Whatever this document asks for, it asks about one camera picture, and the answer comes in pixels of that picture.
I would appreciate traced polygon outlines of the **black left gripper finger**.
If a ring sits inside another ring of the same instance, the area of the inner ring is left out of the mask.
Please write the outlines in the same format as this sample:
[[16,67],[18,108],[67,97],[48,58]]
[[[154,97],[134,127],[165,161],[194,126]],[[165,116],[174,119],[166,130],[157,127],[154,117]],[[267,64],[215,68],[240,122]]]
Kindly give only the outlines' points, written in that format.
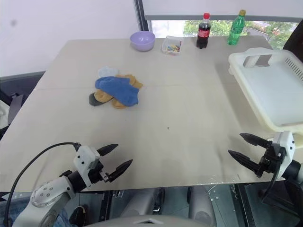
[[105,156],[106,154],[110,153],[112,150],[114,150],[118,144],[109,144],[104,147],[101,147],[97,149],[97,152],[100,154],[100,156]]
[[107,175],[108,176],[108,180],[110,182],[113,182],[115,179],[117,179],[119,176],[121,176],[127,170],[127,168],[131,165],[132,161],[133,160],[130,159],[128,161],[125,161],[121,165],[119,165],[114,172],[112,172],[111,174]]

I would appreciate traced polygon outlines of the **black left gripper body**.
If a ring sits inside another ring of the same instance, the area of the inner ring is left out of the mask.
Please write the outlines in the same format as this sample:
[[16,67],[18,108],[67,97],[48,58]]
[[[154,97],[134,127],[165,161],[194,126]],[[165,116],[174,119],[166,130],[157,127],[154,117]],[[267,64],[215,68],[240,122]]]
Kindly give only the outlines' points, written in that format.
[[95,184],[99,181],[112,182],[110,174],[103,171],[103,164],[98,162],[95,168],[91,169],[88,173],[91,184]]

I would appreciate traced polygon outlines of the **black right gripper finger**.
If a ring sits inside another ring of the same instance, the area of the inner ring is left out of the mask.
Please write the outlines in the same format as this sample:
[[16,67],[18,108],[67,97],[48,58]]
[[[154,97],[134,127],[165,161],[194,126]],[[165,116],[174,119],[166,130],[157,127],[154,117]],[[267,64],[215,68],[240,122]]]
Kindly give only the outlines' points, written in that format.
[[265,140],[259,136],[253,135],[251,133],[240,133],[240,136],[249,144],[254,146],[261,146],[263,148],[269,148],[272,144],[272,141]]
[[260,171],[259,171],[260,166],[257,163],[251,161],[251,159],[249,157],[247,157],[246,155],[244,155],[240,152],[236,152],[233,150],[228,150],[228,152],[242,166],[248,168],[249,170],[254,172],[256,175],[260,174]]

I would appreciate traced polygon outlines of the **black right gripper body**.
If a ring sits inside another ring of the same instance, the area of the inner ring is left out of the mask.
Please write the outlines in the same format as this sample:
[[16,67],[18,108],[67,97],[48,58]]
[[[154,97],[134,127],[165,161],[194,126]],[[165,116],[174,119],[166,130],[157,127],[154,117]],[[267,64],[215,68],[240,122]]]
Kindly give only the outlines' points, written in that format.
[[260,178],[264,172],[273,174],[279,173],[284,158],[285,149],[271,140],[268,141],[266,151],[258,164],[256,176]]

